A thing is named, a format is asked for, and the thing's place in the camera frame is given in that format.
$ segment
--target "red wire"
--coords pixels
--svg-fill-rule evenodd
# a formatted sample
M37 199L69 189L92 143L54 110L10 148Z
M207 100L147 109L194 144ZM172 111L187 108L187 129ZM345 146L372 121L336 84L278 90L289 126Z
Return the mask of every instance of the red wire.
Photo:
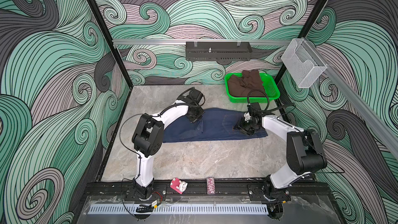
M163 200L163 197L162 197L162 195L161 194L159 194L159 192L154 192L154 193L157 193L159 196L160 196L160 201L162 201Z

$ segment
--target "marble floor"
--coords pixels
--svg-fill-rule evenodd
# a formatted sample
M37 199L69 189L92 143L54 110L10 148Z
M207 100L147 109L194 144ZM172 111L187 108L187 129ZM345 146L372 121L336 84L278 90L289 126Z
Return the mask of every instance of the marble floor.
M123 115L122 123L137 113L154 114L172 104L176 97L191 85L135 86ZM195 85L206 97L203 109L218 107L246 111L247 104L231 103L224 85ZM271 101L269 109L275 108ZM132 134L139 116L126 122L122 142L133 149ZM199 141L164 143L154 155L155 179L200 179L265 177L286 163L286 143L272 132L268 137L248 140ZM102 181L121 181L136 175L137 158L119 141L117 135Z

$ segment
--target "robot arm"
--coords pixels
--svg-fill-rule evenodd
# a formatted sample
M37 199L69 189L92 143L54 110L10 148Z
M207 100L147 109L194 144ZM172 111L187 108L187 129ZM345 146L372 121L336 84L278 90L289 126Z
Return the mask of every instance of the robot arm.
M328 164L315 130L304 130L280 120L271 111L262 111L259 103L248 105L248 111L235 128L249 136L264 128L286 141L286 164L266 178L264 195L270 201L286 200L288 196L281 189Z
M153 182L153 160L162 146L164 129L173 121L186 115L191 123L200 119L204 110L199 105L203 94L194 87L186 90L173 105L153 115L143 114L132 136L137 151L135 188L143 199L150 197Z

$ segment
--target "blue denim jeans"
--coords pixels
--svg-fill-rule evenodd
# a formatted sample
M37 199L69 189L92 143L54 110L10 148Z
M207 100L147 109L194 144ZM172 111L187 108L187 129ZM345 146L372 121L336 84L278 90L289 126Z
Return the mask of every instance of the blue denim jeans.
M179 117L165 130L163 143L185 141L240 140L266 137L266 130L258 130L253 136L246 136L234 126L244 112L220 108L205 109L202 118L190 123L186 116Z

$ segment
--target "black cable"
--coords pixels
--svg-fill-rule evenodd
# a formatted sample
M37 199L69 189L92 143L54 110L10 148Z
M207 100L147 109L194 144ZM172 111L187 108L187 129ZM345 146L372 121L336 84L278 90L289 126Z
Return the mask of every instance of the black cable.
M289 112L282 113L281 115L279 115L279 116L276 117L276 118L279 118L279 117L281 117L281 116L283 116L283 115L286 115L286 114L288 114L288 113L293 112L293 110L296 109L296 105L295 105L294 103L292 103L292 104L293 104L293 108L292 108Z
M248 96L247 96L248 104L250 104L249 96L250 96L250 94L251 94L252 92L261 92L261 93L263 93L263 94L266 96L266 98L267 98L267 107L264 109L264 111L266 111L266 110L268 109L268 107L269 107L269 97L268 97L268 94L267 94L266 92L261 91L260 89L253 89L253 90L251 90L251 91L248 93Z
M188 103L175 103L175 104L173 104L173 105L171 105L171 106L168 106L168 107L166 107L165 109L163 109L163 110L159 113L159 116L157 116L157 117L162 116L162 115L163 115L167 110L169 110L170 108L178 107L178 106L200 107L198 104L192 105L192 104L188 104Z
M143 213L152 212L153 210L154 210L154 207L152 207L151 204L149 204L149 205L140 204L140 208L137 208L135 211L137 213L143 214Z
M313 147L310 143L308 143L313 149L314 149L314 151L316 151L316 153L318 153L319 155L321 155L324 159L326 159L327 160L327 158L324 156L324 155L322 155L320 152L318 152L316 149L315 149L315 147ZM343 168L341 168L340 166L338 166L337 164L335 164L337 167L339 167L339 169L340 170L342 170L342 172L313 172L313 174L344 174L346 171L343 169Z
M267 207L268 207L268 208L272 208L272 207L275 207L275 206L281 205L282 203L283 203L283 202L279 202L279 203L277 203L277 204L274 204L274 205L271 205L271 206L268 206L268 205L267 205Z
M124 200L123 200L123 187L122 187L122 184L123 184L123 181L124 180L129 180L129 181L134 181L134 180L130 180L130 179L128 179L128 178L123 178L122 179L122 182L121 182L121 184L120 184L120 199L121 199L121 201L122 201L122 203L123 203L123 207L125 208L125 210L132 216L132 217L134 217L134 218L136 218L137 220L138 220L138 218L134 215L134 214L132 214L128 209L127 209L127 207L126 207L126 205L124 204Z
M203 100L204 100L203 103L201 105L199 105L200 107L203 106L205 104L205 102L206 102L206 97L205 96L203 96Z
M268 110L267 112L273 112L273 111L276 111L276 110L279 110L279 109L282 109L282 108L285 108L285 107L291 107L291 106L295 106L295 103L289 103L289 104L286 104L286 105L283 105L283 106L280 106L280 107L275 107L273 109Z
M187 90L185 90L184 92L182 92L177 98L179 98L181 95L183 95L184 93L186 93L186 92L188 92L188 91L192 91L192 89L195 89L195 87L188 88Z
M142 158L142 157L141 157L141 155L140 155L138 152L133 151L132 149L128 148L128 147L122 142L122 138L120 137L120 133L122 132L122 128L123 128L124 124L125 124L129 119L131 119L132 117L135 117L135 116L138 116L138 115L152 116L152 115L148 115L148 114L146 114L146 113L138 113L138 114L135 114L135 115L129 117L128 119L126 119L126 120L123 122L123 124L120 126L120 129L119 129L119 140L120 140L121 144L122 144L126 149L128 149L129 151L136 153L136 154L138 155L138 158L140 159L140 163L139 163L139 165L137 165L137 166L139 166L139 167L138 167L138 175L137 175L137 177L134 178L133 180L137 180L137 178L138 178L139 176L141 176L141 158Z

